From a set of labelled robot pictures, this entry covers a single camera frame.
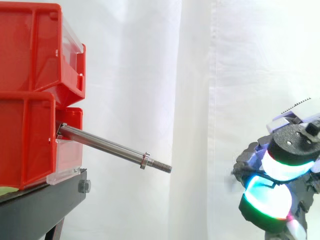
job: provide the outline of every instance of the steel shaft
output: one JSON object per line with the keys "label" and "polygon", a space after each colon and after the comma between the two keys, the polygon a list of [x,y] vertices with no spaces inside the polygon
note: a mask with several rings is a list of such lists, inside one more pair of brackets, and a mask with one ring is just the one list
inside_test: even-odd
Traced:
{"label": "steel shaft", "polygon": [[84,145],[138,164],[140,165],[141,169],[145,169],[146,166],[149,166],[166,173],[171,173],[171,166],[150,158],[150,154],[148,152],[142,153],[130,149],[128,147],[122,146],[115,142],[106,140],[104,138],[95,136],[93,134],[65,124],[60,125],[57,133],[78,143],[82,143]]}

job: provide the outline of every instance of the white curtain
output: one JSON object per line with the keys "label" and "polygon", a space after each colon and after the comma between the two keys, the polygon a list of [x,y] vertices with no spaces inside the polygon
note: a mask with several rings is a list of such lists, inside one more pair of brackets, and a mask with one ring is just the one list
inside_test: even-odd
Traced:
{"label": "white curtain", "polygon": [[273,117],[319,97],[317,1],[56,2],[87,47],[83,129],[173,167],[143,171],[85,147],[91,192],[61,239],[264,239],[225,179]]}

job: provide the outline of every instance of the black metal table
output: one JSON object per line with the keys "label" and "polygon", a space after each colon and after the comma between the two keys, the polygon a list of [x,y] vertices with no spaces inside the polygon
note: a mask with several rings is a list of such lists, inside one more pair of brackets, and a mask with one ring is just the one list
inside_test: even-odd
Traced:
{"label": "black metal table", "polygon": [[87,170],[56,185],[0,196],[1,240],[59,240],[65,216],[85,198]]}

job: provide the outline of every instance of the red plastic bin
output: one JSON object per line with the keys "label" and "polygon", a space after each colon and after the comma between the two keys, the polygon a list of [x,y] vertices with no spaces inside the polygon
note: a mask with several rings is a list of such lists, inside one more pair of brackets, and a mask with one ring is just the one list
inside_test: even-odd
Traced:
{"label": "red plastic bin", "polygon": [[0,91],[49,92],[59,108],[85,98],[86,47],[53,3],[0,2]]}
{"label": "red plastic bin", "polygon": [[0,92],[0,187],[24,189],[56,171],[56,121],[81,129],[83,114],[55,104],[49,92]]}

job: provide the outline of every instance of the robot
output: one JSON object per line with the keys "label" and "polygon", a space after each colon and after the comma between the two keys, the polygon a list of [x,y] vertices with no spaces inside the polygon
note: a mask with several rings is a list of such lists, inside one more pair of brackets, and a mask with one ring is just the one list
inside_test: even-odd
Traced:
{"label": "robot", "polygon": [[265,240],[306,240],[306,213],[320,193],[320,99],[295,104],[267,129],[233,166],[245,188],[239,210]]}

